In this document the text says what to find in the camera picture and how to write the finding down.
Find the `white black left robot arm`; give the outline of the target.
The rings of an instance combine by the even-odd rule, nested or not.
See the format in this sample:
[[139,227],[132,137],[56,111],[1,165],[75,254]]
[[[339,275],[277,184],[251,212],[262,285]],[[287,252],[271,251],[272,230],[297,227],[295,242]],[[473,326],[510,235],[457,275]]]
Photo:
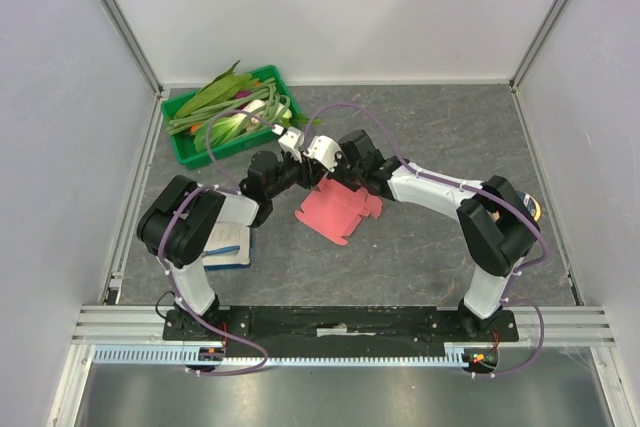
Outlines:
[[137,239],[156,257],[187,313],[185,329],[208,340],[219,329],[218,296],[202,263],[210,234],[222,223],[259,227],[273,211],[273,199],[294,185],[311,189],[328,169],[316,160],[270,151],[253,155],[236,190],[202,186],[175,176],[138,221]]

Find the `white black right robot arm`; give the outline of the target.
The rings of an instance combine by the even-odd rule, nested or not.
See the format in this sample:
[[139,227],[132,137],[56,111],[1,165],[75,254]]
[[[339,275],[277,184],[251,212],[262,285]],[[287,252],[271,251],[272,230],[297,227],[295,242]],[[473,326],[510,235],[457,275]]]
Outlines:
[[459,223],[475,263],[458,306],[458,328],[467,339],[483,339],[494,328],[516,269],[541,239],[540,227],[504,177],[470,181],[438,174],[399,156],[386,158],[363,130],[331,143],[331,174],[352,189],[424,207]]

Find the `pink paper box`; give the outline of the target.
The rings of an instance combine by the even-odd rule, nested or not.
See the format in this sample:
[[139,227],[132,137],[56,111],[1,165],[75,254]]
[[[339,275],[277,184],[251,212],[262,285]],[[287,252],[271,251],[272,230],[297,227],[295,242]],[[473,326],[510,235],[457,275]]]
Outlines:
[[363,187],[352,191],[323,178],[295,212],[296,219],[329,241],[345,246],[363,218],[378,219],[383,201]]

